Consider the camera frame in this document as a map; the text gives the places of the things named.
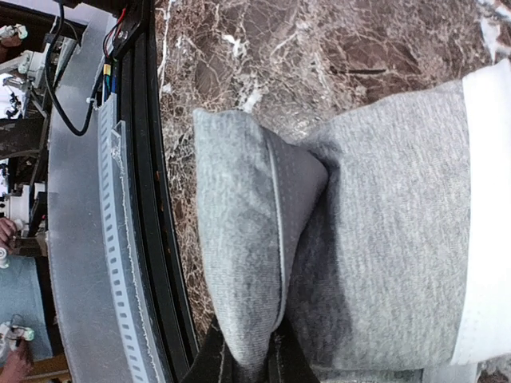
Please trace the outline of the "grey underwear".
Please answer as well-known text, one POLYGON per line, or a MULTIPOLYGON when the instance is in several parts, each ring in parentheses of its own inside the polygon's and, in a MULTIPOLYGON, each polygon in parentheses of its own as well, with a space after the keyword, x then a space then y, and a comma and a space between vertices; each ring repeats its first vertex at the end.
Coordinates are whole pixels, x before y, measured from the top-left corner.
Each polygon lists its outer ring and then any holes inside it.
POLYGON ((385 97, 289 144, 193 113, 200 248, 242 382, 510 353, 510 62, 385 97))

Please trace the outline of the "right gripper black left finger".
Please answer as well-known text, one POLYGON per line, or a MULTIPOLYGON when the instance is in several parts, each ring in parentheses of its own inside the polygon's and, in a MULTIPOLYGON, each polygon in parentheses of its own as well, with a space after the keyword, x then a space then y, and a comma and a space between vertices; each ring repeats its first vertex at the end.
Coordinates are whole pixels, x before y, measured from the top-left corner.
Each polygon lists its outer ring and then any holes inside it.
POLYGON ((234 359, 216 318, 183 383, 235 383, 234 359))

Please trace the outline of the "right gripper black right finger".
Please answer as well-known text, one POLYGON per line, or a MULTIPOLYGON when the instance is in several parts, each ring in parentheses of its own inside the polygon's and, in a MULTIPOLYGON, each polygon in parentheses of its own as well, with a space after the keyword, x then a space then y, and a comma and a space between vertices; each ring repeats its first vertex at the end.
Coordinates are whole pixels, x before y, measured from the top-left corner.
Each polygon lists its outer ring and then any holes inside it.
POLYGON ((319 383, 287 318, 282 320, 271 335, 267 356, 267 381, 270 383, 319 383))

